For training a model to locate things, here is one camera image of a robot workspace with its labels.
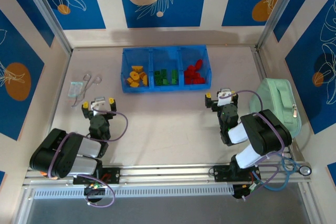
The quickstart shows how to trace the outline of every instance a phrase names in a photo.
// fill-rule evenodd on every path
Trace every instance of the wall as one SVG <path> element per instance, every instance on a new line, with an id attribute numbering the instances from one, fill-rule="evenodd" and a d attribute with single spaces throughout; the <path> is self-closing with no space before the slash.
<path id="1" fill-rule="evenodd" d="M 305 109 L 309 111 L 311 108 L 308 108 L 307 106 L 305 108 L 303 107 L 298 89 L 295 88 L 295 83 L 285 61 L 287 55 L 292 55 L 294 46 L 301 45 L 302 51 L 301 53 L 297 53 L 298 57 L 300 57 L 298 60 L 300 67 L 297 68 L 296 71 L 302 70 L 303 74 L 311 71 L 310 68 L 308 68 L 308 58 L 315 57 L 314 54 L 310 54 L 310 51 L 315 45 L 321 43 L 321 30 L 316 29 L 316 40 L 310 42 L 303 41 L 305 43 L 297 42 L 303 37 L 306 29 L 310 26 L 327 1 L 328 0 L 306 0 L 280 41 L 277 42 L 274 34 L 268 38 L 265 46 L 261 50 L 261 56 L 263 62 L 266 63 L 265 67 L 269 77 L 289 79 L 292 83 L 297 106 L 302 118 L 302 130 L 296 137 L 296 141 L 298 142 L 305 159 L 312 166 L 313 188 L 316 192 L 317 201 L 323 210 L 326 221 L 327 223 L 334 223 L 334 220 L 336 219 L 336 212 L 334 210 L 334 206 L 336 205 L 336 187 L 329 174 L 327 165 L 336 162 L 336 141 L 334 139 L 336 134 L 336 124 L 314 134 L 305 111 Z M 291 69 L 291 71 L 293 77 L 297 76 L 295 69 Z M 306 87 L 302 87 L 303 90 L 310 89 L 309 87 L 312 84 L 312 79 L 312 76 L 309 77 L 309 82 L 307 82 Z M 315 104 L 318 106 L 320 101 L 319 98 L 316 98 L 315 94 L 322 93 L 322 90 L 316 88 L 315 92 L 308 92 L 311 94 L 311 99 L 316 101 Z M 334 115 L 327 116 L 326 118 L 322 118 L 322 120 L 325 120 L 328 123 L 328 120 L 331 120 L 333 116 Z"/>
<path id="2" fill-rule="evenodd" d="M 276 3 L 276 0 L 48 1 L 73 47 L 255 44 Z"/>
<path id="3" fill-rule="evenodd" d="M 0 7 L 1 12 L 9 19 L 21 36 L 26 39 L 29 48 L 43 62 L 43 70 L 36 85 L 35 93 L 32 93 L 33 90 L 31 89 L 31 94 L 29 94 L 32 96 L 32 100 L 18 138 L 14 139 L 0 133 L 0 170 L 5 172 L 0 188 L 0 222 L 9 223 L 29 166 L 30 156 L 43 140 L 51 122 L 52 110 L 68 57 L 57 40 L 54 40 L 49 47 L 40 31 L 36 29 L 16 0 L 0 0 Z M 8 57 L 14 56 L 10 51 L 2 52 L 0 61 L 5 61 Z M 35 70 L 31 68 L 29 71 L 33 81 Z M 7 95 L 6 91 L 8 92 L 8 89 L 5 88 L 5 85 L 0 87 L 0 97 L 5 97 Z M 15 120 L 16 117 L 21 116 L 20 112 L 18 114 L 3 115 L 4 110 L 8 108 L 7 100 L 6 102 L 2 100 L 2 107 L 0 111 L 2 115 L 0 121 L 2 123 Z"/>

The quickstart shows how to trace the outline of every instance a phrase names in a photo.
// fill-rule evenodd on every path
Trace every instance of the mint green bag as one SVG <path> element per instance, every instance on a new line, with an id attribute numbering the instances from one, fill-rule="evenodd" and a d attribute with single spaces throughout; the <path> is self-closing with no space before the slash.
<path id="1" fill-rule="evenodd" d="M 257 93 L 261 97 L 264 110 L 272 111 L 289 130 L 291 136 L 296 137 L 301 131 L 302 122 L 290 82 L 285 79 L 265 78 Z M 251 113 L 260 111 L 260 102 L 256 95 L 250 100 L 250 111 Z"/>

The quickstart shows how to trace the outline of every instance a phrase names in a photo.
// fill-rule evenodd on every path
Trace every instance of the table surface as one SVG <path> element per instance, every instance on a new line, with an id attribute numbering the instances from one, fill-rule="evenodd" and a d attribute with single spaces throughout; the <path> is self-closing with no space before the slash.
<path id="1" fill-rule="evenodd" d="M 248 143 L 228 147 L 222 143 L 216 113 L 204 105 L 204 94 L 212 96 L 220 88 L 256 90 L 260 84 L 249 47 L 208 46 L 212 68 L 212 87 L 203 91 L 123 93 L 120 81 L 122 48 L 75 49 L 62 87 L 52 128 L 67 132 L 89 133 L 89 120 L 82 115 L 81 104 L 69 101 L 72 81 L 86 73 L 102 78 L 92 85 L 85 101 L 95 97 L 113 97 L 117 110 L 129 119 L 129 128 L 119 141 L 109 144 L 102 158 L 105 165 L 174 165 L 226 163 Z M 249 113 L 249 93 L 239 95 L 238 113 Z M 110 120 L 112 138 L 121 134 L 125 120 Z"/>

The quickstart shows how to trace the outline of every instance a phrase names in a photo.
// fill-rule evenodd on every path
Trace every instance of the metal bracket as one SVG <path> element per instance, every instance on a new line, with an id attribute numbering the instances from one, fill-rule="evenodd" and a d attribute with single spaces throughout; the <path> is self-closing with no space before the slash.
<path id="1" fill-rule="evenodd" d="M 241 172 L 233 174 L 229 165 L 215 165 L 213 167 L 215 182 L 247 182 L 252 181 L 253 174 L 255 172 L 260 177 L 260 171 L 258 167 L 252 166 L 247 169 L 241 170 Z"/>
<path id="2" fill-rule="evenodd" d="M 118 185 L 119 184 L 119 179 L 120 179 L 120 168 L 118 167 L 106 167 L 103 168 L 101 171 L 101 178 L 103 182 L 109 185 Z M 73 184 L 74 185 L 90 185 L 92 183 L 96 182 L 95 180 L 92 179 L 87 179 L 87 178 L 82 178 L 80 176 L 77 176 L 77 178 L 74 178 Z"/>

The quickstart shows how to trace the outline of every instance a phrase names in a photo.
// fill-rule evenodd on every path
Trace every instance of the yellow block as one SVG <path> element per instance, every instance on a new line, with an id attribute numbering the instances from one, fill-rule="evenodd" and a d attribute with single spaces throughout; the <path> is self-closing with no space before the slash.
<path id="1" fill-rule="evenodd" d="M 137 83 L 137 82 L 135 82 L 135 81 L 133 81 L 133 82 L 130 84 L 130 86 L 131 86 L 132 88 L 137 88 L 139 85 L 140 85 L 140 84 Z"/>
<path id="2" fill-rule="evenodd" d="M 131 77 L 127 78 L 127 83 L 130 85 L 133 82 L 133 79 Z"/>
<path id="3" fill-rule="evenodd" d="M 145 72 L 141 72 L 141 73 L 139 74 L 141 80 L 143 80 L 143 77 L 146 76 L 146 75 L 147 75 L 147 74 L 146 74 Z"/>
<path id="4" fill-rule="evenodd" d="M 132 66 L 132 70 L 141 73 L 143 71 L 143 66 Z"/>
<path id="5" fill-rule="evenodd" d="M 88 109 L 89 108 L 89 102 L 88 101 L 86 101 L 86 102 L 83 103 L 83 108 L 84 109 Z"/>
<path id="6" fill-rule="evenodd" d="M 148 78 L 147 78 L 147 76 L 143 77 L 142 83 L 143 83 L 144 86 L 148 86 Z"/>
<path id="7" fill-rule="evenodd" d="M 130 77 L 133 79 L 133 81 L 135 81 L 135 82 L 137 82 L 137 83 L 140 82 L 140 76 L 139 76 L 139 74 L 138 74 L 137 72 L 132 71 L 132 72 L 130 73 Z"/>

